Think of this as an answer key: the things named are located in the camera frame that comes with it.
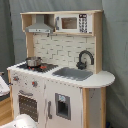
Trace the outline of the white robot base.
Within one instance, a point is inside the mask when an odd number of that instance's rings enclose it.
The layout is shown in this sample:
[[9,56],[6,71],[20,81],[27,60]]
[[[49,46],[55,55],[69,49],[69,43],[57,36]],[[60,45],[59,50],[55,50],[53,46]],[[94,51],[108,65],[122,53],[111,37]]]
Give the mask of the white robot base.
[[29,115],[21,114],[13,121],[0,126],[0,128],[37,128],[37,126]]

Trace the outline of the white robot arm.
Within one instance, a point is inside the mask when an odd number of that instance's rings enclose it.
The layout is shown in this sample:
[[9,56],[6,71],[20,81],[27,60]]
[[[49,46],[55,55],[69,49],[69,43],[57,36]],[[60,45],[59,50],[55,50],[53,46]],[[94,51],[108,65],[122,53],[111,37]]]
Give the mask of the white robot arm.
[[0,76],[0,96],[7,95],[10,92],[9,86],[5,83],[3,78]]

